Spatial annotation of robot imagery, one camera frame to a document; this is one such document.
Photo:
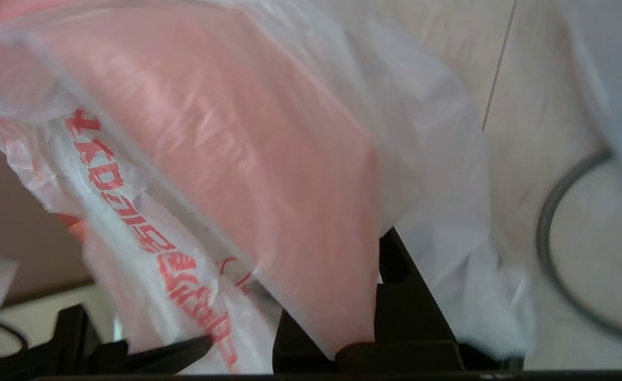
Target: beige floor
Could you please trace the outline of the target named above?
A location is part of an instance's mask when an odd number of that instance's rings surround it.
[[[502,260],[533,274],[538,339],[526,368],[622,368],[622,340],[567,306],[536,262],[536,220],[548,191],[576,162],[602,147],[579,103],[557,3],[379,4],[458,73],[478,112],[487,118],[492,236]],[[622,171],[617,164],[598,169],[572,189],[552,232],[553,255],[568,284],[622,321]]]

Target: white floor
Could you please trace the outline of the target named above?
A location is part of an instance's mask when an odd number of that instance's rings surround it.
[[[390,0],[380,5],[458,73],[487,118],[492,236],[502,260],[533,274],[538,338],[526,369],[622,368],[622,340],[581,318],[536,262],[536,221],[548,191],[602,147],[579,102],[557,3]],[[552,232],[553,255],[570,287],[622,322],[617,164],[606,164],[572,188]]]

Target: black cable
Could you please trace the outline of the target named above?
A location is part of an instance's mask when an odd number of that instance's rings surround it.
[[[0,330],[6,331],[6,333],[8,333],[9,335],[13,336],[17,342],[20,344],[21,348],[20,348],[20,352],[23,350],[28,350],[29,349],[29,342],[26,340],[26,338],[24,337],[24,335],[21,334],[20,331],[16,330],[15,328],[12,328],[11,326],[7,325],[6,323],[1,323],[0,322]]]
[[[548,198],[546,198],[546,202],[539,215],[539,221],[536,226],[536,253],[541,268],[551,280],[551,283],[553,283],[557,291],[560,292],[579,313],[603,330],[622,338],[622,325],[606,319],[578,299],[570,289],[568,289],[565,282],[563,282],[555,266],[555,262],[551,257],[551,223],[553,222],[553,216],[555,215],[555,210],[557,210],[560,201],[577,180],[609,159],[611,159],[611,152],[608,150],[592,155],[589,159],[580,162],[577,166],[570,169],[570,171],[555,185],[548,195]]]

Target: brown wall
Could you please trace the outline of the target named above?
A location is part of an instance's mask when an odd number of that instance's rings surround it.
[[[0,255],[20,260],[9,303],[84,284],[81,247],[20,183],[0,152]]]

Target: wire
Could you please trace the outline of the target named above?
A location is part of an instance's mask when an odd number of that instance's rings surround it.
[[[536,227],[536,253],[541,268],[551,280],[551,283],[579,313],[603,330],[622,338],[622,325],[596,313],[594,309],[587,306],[565,286],[565,282],[563,282],[560,273],[558,273],[555,262],[551,256],[551,224],[560,201],[565,197],[565,194],[570,190],[572,185],[582,178],[582,176],[610,159],[611,152],[609,152],[609,150],[592,155],[589,159],[580,162],[577,166],[570,169],[570,171],[555,185],[548,195],[548,198],[546,198],[546,202],[539,215],[539,221]]]
[[[1,323],[1,322],[0,322],[0,330],[6,331],[6,333],[13,336],[17,340],[17,342],[21,346],[19,352],[29,349],[29,342],[26,340],[26,337],[24,337],[24,335],[21,334],[20,331],[16,330],[15,328],[12,328],[6,323]]]

